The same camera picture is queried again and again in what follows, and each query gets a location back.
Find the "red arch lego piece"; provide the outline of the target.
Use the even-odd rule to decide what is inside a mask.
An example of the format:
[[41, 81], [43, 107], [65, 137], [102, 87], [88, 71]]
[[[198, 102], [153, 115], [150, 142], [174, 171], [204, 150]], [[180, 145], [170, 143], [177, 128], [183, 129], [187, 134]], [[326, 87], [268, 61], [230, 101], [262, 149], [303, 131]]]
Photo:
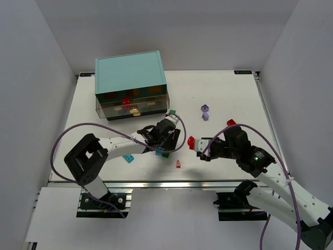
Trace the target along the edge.
[[193, 136], [190, 136], [187, 140], [187, 144], [188, 144], [190, 150], [194, 150], [195, 138]]

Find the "red long lego brick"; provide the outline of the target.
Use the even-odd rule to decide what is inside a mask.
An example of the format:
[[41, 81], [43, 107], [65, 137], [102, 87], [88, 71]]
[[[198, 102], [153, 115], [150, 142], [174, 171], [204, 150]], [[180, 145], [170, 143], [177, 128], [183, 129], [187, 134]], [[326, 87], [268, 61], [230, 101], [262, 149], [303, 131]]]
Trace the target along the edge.
[[230, 119], [230, 120], [227, 121], [228, 126], [233, 126], [235, 124], [236, 124], [236, 122], [233, 119]]

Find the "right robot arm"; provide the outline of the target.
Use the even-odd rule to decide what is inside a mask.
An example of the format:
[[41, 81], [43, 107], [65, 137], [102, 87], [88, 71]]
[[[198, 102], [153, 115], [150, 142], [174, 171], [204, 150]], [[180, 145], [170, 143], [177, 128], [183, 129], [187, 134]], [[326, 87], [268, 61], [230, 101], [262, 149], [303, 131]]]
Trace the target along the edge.
[[189, 140], [188, 145], [204, 161], [234, 159], [241, 170], [266, 184], [279, 197], [269, 195], [251, 181], [244, 181], [235, 189], [238, 196], [292, 228], [298, 243], [311, 249], [326, 249], [332, 242], [332, 207], [296, 182], [279, 155], [272, 156], [252, 145], [242, 127], [225, 128], [222, 140], [217, 136], [206, 137]]

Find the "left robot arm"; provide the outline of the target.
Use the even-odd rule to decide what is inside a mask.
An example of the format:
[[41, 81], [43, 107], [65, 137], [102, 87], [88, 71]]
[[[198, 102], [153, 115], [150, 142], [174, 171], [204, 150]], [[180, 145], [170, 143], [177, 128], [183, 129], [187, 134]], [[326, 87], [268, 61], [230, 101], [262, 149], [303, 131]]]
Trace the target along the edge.
[[129, 135], [99, 139], [94, 134], [85, 135], [65, 156], [64, 162], [76, 183], [90, 195], [102, 201], [110, 200], [110, 191], [99, 177], [105, 162], [125, 155], [144, 154], [154, 149], [173, 151], [180, 130], [167, 126], [160, 132], [156, 126], [147, 126]]

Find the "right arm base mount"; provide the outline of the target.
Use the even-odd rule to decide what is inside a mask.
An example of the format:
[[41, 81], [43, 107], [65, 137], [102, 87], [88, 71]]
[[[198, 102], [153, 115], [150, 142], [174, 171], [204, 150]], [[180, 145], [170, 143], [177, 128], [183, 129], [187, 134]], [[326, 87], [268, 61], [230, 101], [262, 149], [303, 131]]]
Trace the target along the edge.
[[247, 197], [258, 185], [243, 181], [233, 192], [219, 192], [213, 205], [218, 209], [219, 221], [266, 221], [267, 213], [250, 205]]

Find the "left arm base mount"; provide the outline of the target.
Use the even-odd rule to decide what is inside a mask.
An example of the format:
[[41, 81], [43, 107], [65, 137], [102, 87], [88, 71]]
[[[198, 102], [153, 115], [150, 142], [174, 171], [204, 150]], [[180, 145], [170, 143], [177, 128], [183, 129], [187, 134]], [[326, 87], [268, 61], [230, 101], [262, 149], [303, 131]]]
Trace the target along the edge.
[[86, 190], [81, 189], [77, 218], [124, 219], [127, 217], [132, 200], [131, 190], [110, 189], [110, 196], [100, 202], [92, 199]]

